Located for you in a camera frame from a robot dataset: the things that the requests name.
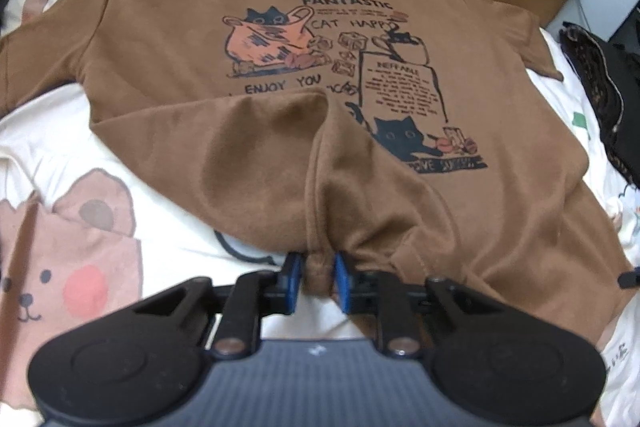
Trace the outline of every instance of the red print on bedsheet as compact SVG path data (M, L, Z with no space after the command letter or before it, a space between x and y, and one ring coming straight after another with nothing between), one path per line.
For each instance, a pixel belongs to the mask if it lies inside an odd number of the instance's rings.
M0 201L0 401L34 408L26 370L52 337L140 297L140 244L129 189L102 169L51 211L36 196Z

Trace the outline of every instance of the graphic print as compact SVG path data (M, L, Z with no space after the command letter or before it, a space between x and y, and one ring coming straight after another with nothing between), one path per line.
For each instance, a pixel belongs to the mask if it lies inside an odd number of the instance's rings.
M487 167L476 141L450 121L427 45L406 26L409 14L390 3L302 0L288 12L248 8L242 20L222 20L231 28L229 76L276 75L245 84L245 93L325 87L420 174Z
M0 201L0 401L35 409L26 370L49 339L140 297L140 243L129 189L102 169L52 209Z
M328 64L331 59L324 51L333 43L306 27L313 15L310 6L298 6L288 13L271 6L263 13L249 8L244 20L223 17L232 28L225 46L234 60L232 76L281 74Z

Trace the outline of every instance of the folded shirt fabric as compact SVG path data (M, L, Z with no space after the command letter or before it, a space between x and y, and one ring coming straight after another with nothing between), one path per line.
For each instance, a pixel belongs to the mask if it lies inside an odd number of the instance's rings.
M596 343L630 265L525 66L561 81L538 20L491 0L59 0L0 41L4 113L78 82L140 179L308 252L312 291L345 250Z

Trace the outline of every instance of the bear print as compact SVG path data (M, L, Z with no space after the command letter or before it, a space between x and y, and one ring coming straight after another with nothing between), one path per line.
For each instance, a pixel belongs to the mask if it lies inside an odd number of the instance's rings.
M35 409L29 361L49 339L140 298L140 242L129 189L102 169L47 210L0 201L0 401Z

